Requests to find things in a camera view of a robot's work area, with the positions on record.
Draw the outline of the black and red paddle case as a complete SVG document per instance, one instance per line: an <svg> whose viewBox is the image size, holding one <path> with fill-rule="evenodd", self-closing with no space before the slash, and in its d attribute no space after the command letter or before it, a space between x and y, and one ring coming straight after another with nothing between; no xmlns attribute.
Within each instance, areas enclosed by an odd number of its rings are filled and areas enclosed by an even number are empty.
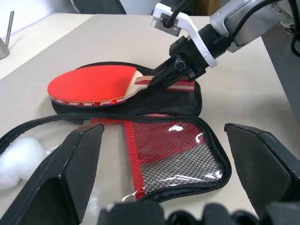
<svg viewBox="0 0 300 225"><path fill-rule="evenodd" d="M135 67L143 75L152 69L125 62L103 65ZM219 189L231 176L231 165L214 132L199 115L201 89L181 78L166 90L147 88L125 103L108 107L77 107L52 102L56 115L25 122L0 137L0 151L32 128L66 120L80 126L103 124L108 150L126 150L137 200L163 202Z"/></svg>

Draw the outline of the brown wooden board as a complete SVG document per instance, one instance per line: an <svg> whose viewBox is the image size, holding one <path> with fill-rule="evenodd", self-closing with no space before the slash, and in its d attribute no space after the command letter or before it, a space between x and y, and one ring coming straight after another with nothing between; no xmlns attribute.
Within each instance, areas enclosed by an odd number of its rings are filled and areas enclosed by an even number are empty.
<svg viewBox="0 0 300 225"><path fill-rule="evenodd" d="M221 6L221 0L197 0L196 15L211 16Z"/></svg>

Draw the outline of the red table tennis paddle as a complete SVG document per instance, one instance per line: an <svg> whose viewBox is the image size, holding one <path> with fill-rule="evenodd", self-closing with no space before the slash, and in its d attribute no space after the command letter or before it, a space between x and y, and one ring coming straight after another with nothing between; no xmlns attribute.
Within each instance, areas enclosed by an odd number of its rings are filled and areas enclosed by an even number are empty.
<svg viewBox="0 0 300 225"><path fill-rule="evenodd" d="M152 78L132 66L90 66L54 78L47 93L52 102L60 105L108 107L125 103L146 89Z"/></svg>

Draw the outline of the silver metal watering can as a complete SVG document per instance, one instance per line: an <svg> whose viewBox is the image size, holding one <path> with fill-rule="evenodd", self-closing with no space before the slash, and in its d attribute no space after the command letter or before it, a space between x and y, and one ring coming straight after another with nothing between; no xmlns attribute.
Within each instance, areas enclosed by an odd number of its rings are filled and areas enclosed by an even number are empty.
<svg viewBox="0 0 300 225"><path fill-rule="evenodd" d="M14 11L10 12L5 42L0 38L0 60L7 57L10 54L8 46L9 46L9 41L10 41L10 36L11 36L11 31L13 26L14 14L15 14Z"/></svg>

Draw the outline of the black office chair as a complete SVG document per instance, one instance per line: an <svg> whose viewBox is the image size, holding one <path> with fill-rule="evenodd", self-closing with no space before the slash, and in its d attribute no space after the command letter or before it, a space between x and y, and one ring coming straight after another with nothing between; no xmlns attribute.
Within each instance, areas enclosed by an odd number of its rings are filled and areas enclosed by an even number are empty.
<svg viewBox="0 0 300 225"><path fill-rule="evenodd" d="M73 0L81 14L126 15L120 0Z"/></svg>

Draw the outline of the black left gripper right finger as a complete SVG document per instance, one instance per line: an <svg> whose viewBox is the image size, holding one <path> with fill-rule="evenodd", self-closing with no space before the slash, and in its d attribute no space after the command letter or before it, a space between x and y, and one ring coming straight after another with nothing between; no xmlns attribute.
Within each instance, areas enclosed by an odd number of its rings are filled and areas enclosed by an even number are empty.
<svg viewBox="0 0 300 225"><path fill-rule="evenodd" d="M300 225L300 160L272 133L227 123L239 180L262 225Z"/></svg>

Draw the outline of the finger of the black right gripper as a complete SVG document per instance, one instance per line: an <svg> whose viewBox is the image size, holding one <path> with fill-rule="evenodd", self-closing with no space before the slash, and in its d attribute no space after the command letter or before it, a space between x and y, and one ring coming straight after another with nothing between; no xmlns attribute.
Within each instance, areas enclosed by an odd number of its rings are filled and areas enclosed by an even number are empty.
<svg viewBox="0 0 300 225"><path fill-rule="evenodd" d="M166 90L181 78L186 78L187 72L186 70L179 71L174 67L168 67L165 69L156 68L151 75L153 78L147 86L147 91L159 92Z"/></svg>
<svg viewBox="0 0 300 225"><path fill-rule="evenodd" d="M179 79L179 74L175 67L175 60L169 58L156 67L151 75L153 76L152 81L177 81Z"/></svg>

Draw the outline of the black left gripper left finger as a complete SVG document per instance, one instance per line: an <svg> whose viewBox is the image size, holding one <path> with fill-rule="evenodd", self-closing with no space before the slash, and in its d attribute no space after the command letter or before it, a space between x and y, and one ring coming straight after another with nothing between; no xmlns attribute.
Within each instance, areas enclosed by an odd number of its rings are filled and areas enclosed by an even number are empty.
<svg viewBox="0 0 300 225"><path fill-rule="evenodd" d="M35 170L0 225L80 225L94 186L103 124L73 130Z"/></svg>

